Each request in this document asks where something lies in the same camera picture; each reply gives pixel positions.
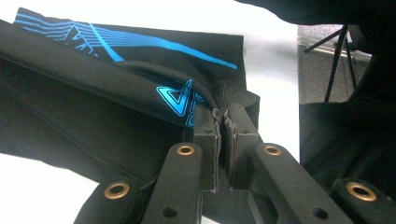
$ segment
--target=metal rivet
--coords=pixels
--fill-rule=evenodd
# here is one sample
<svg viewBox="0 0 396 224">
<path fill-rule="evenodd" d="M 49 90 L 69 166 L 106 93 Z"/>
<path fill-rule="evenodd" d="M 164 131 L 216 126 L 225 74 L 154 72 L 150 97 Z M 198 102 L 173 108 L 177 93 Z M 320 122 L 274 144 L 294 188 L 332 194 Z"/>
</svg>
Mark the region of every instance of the metal rivet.
<svg viewBox="0 0 396 224">
<path fill-rule="evenodd" d="M 265 152 L 272 155 L 272 156 L 279 156 L 282 154 L 282 151 L 277 147 L 266 147 Z"/>
<path fill-rule="evenodd" d="M 177 153 L 182 156 L 189 156 L 194 153 L 194 148 L 190 146 L 181 146 L 177 149 Z"/>
<path fill-rule="evenodd" d="M 346 184 L 346 189 L 351 195 L 360 200 L 366 202 L 373 202 L 376 200 L 375 193 L 363 184 L 350 182 Z"/>
<path fill-rule="evenodd" d="M 105 190 L 105 197 L 110 200 L 120 199 L 129 191 L 129 185 L 123 181 L 110 184 Z"/>
</svg>

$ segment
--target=white background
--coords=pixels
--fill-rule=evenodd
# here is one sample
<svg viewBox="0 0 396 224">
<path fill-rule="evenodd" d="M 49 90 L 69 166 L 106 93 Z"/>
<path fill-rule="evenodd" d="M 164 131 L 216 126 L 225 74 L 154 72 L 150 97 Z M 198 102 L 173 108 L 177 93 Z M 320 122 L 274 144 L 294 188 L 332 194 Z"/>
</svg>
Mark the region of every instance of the white background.
<svg viewBox="0 0 396 224">
<path fill-rule="evenodd" d="M 299 159 L 296 25 L 232 0 L 13 0 L 2 4 L 0 19 L 13 22 L 18 7 L 74 21 L 243 35 L 247 88 L 261 97 L 259 133 Z M 67 170 L 0 154 L 0 223 L 73 223 L 96 185 Z"/>
</svg>

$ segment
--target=metal grommet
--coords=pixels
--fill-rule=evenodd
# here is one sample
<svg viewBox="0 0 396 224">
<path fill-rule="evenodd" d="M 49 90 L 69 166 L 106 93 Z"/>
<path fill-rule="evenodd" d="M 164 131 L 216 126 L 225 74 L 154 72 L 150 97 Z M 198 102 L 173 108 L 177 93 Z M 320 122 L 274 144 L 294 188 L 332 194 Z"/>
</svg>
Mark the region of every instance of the metal grommet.
<svg viewBox="0 0 396 224">
<path fill-rule="evenodd" d="M 123 181 L 112 183 L 105 189 L 105 197 L 110 200 L 120 199 L 129 191 L 129 185 Z"/>
<path fill-rule="evenodd" d="M 182 156 L 189 156 L 194 153 L 194 148 L 191 146 L 181 146 L 177 149 L 177 153 Z"/>
<path fill-rule="evenodd" d="M 350 182 L 346 184 L 346 189 L 351 195 L 360 200 L 366 202 L 373 202 L 376 200 L 375 193 L 363 184 L 357 182 Z"/>
<path fill-rule="evenodd" d="M 282 151 L 277 147 L 266 147 L 265 152 L 272 155 L 272 156 L 279 156 L 282 154 Z"/>
</svg>

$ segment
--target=triangle logo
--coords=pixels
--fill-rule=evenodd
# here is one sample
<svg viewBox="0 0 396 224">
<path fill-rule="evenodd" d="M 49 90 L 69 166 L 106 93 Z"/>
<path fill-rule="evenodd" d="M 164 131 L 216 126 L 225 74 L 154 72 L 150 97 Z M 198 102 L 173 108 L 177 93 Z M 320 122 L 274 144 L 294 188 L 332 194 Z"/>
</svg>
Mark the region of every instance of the triangle logo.
<svg viewBox="0 0 396 224">
<path fill-rule="evenodd" d="M 186 114 L 191 94 L 191 79 L 180 90 L 170 87 L 157 87 L 157 92 L 179 117 Z"/>
</svg>

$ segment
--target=blue stripe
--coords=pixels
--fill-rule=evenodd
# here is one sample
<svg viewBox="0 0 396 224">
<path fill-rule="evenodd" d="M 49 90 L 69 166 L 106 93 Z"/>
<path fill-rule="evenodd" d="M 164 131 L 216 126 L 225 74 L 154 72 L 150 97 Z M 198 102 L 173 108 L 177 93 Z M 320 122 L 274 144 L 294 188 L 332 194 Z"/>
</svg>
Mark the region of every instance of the blue stripe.
<svg viewBox="0 0 396 224">
<path fill-rule="evenodd" d="M 15 20 L 15 22 L 17 22 L 17 23 L 31 25 L 31 26 L 40 28 L 41 31 L 37 30 L 37 29 L 29 28 L 29 27 L 23 27 L 24 29 L 30 30 L 30 31 L 33 31 L 36 33 L 40 33 L 42 35 L 51 36 L 51 37 L 55 37 L 55 36 L 58 37 L 60 34 L 67 33 L 69 31 L 69 29 L 71 29 L 71 27 L 73 25 L 75 25 L 80 30 L 81 35 L 83 35 L 86 40 L 89 40 L 89 44 L 92 47 L 105 48 L 105 50 L 110 55 L 110 57 L 114 60 L 114 62 L 121 62 L 124 60 L 111 47 L 157 47 L 157 48 L 170 49 L 173 51 L 178 51 L 178 52 L 182 52 L 185 54 L 189 54 L 190 56 L 199 58 L 201 60 L 211 62 L 211 63 L 217 63 L 217 64 L 220 64 L 220 65 L 223 65 L 223 66 L 235 69 L 235 70 L 238 68 L 237 65 L 234 63 L 229 63 L 229 62 L 223 61 L 222 59 L 212 57 L 212 56 L 207 55 L 197 49 L 192 49 L 185 45 L 182 45 L 182 44 L 179 44 L 176 42 L 172 42 L 172 41 L 169 41 L 166 39 L 162 39 L 159 37 L 155 37 L 155 36 L 138 35 L 138 34 L 134 34 L 134 33 L 112 31 L 112 30 L 108 30 L 105 28 L 93 27 L 92 24 L 88 25 L 88 24 L 84 24 L 81 22 L 74 22 L 74 21 L 49 23 L 49 22 L 40 20 L 39 18 L 35 18 L 35 17 L 21 14 L 21 13 L 19 13 L 17 15 L 17 18 L 25 18 L 25 19 L 34 21 L 34 22 L 29 22 L 29 21 Z"/>
</svg>

